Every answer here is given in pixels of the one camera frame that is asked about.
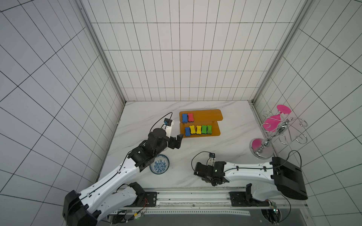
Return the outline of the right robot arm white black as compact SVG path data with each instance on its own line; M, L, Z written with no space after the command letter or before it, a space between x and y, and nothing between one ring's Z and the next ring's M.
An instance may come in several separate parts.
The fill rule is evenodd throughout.
M283 195L294 200L307 200L302 169L280 157L258 164L236 164L217 161L213 165L200 162L194 167L194 175L213 186L246 181L248 195L258 201Z

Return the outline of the orange wooden two-tier shelf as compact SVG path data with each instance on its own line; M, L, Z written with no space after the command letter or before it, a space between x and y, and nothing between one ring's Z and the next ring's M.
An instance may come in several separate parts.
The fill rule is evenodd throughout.
M193 113L194 122L182 123L182 114ZM184 138L196 138L196 137L216 137L220 136L221 131L218 125L219 121L223 120L223 115L221 110L212 109L212 110L190 110L183 111L179 113L180 118L180 133L184 135ZM210 134L201 134L201 135L191 135L190 137L185 136L185 127L189 127L191 125L202 126L202 125L212 125L213 133Z

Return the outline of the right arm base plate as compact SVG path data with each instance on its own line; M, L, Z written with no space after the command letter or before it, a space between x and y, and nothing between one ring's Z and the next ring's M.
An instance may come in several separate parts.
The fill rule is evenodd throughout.
M232 207L269 207L267 201L258 201L247 192L229 192Z

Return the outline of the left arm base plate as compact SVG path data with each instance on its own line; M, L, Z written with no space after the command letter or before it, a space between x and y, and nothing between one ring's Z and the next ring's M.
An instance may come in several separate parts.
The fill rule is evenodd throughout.
M157 192L145 192L137 195L131 207L155 207L157 202Z

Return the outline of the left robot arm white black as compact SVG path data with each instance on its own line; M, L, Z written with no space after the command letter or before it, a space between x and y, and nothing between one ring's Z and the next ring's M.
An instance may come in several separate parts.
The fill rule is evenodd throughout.
M150 166L165 149L179 149L183 134L172 137L156 128L130 151L124 161L95 184L81 192L71 191L64 199L63 218L68 226L95 226L122 207L138 207L144 203L145 191L130 179Z

